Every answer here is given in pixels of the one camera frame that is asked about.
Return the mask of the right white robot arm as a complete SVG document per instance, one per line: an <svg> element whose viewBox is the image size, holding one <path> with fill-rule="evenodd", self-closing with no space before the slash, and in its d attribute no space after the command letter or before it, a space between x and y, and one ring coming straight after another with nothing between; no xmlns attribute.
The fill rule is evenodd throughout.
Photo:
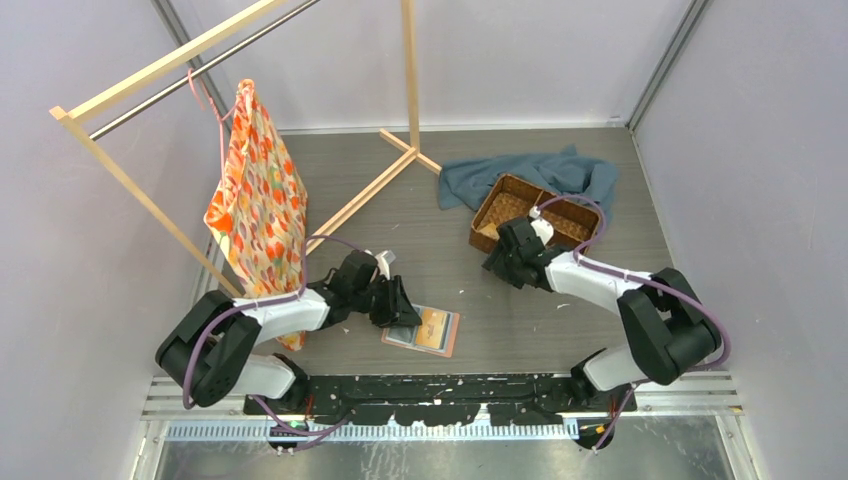
<svg viewBox="0 0 848 480"><path fill-rule="evenodd" d="M581 298L622 322L624 345L602 349L570 371L571 397L580 408L598 409L623 385L669 385L722 348L719 327L700 309L681 272L631 273L549 245L553 230L541 217L517 217L496 231L484 269L516 288Z"/></svg>

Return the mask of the orange credit card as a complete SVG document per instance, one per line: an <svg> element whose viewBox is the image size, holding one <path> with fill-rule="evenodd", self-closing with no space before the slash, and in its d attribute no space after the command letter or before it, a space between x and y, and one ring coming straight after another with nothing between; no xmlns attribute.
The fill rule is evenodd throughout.
<svg viewBox="0 0 848 480"><path fill-rule="evenodd" d="M497 226L494 223L489 223L482 227L479 230L479 233L484 237L497 241L499 239L499 234L497 232Z"/></svg>

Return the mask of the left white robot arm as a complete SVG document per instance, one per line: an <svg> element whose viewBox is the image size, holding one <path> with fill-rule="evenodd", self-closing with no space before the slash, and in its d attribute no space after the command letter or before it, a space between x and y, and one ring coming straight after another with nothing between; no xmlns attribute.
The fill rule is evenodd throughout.
<svg viewBox="0 0 848 480"><path fill-rule="evenodd" d="M353 313L379 328L420 326L401 277L387 275L385 265L382 256L353 250L340 267L300 293L251 300L209 291L161 343L155 361L181 385L188 409L239 394L296 413L308 396L308 375L284 355L257 355L255 347L290 333L327 329Z"/></svg>

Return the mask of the yellow credit card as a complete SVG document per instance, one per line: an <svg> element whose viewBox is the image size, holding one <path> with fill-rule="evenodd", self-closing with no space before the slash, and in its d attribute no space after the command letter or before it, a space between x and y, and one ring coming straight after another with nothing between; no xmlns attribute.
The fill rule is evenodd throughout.
<svg viewBox="0 0 848 480"><path fill-rule="evenodd" d="M431 350L442 350L447 343L451 314L441 310L424 309L421 319L422 323L415 336L415 345Z"/></svg>

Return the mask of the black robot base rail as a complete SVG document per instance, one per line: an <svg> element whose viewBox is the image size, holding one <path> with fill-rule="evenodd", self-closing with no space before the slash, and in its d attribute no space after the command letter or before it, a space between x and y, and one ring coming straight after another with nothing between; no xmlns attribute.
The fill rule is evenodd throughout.
<svg viewBox="0 0 848 480"><path fill-rule="evenodd" d="M577 395L568 376L535 374L311 376L297 380L280 399L265 404L276 415L307 416L319 424L348 420L354 425L428 427L468 425L486 414L493 426L553 425L564 414L609 418L624 399L618 387L591 399Z"/></svg>

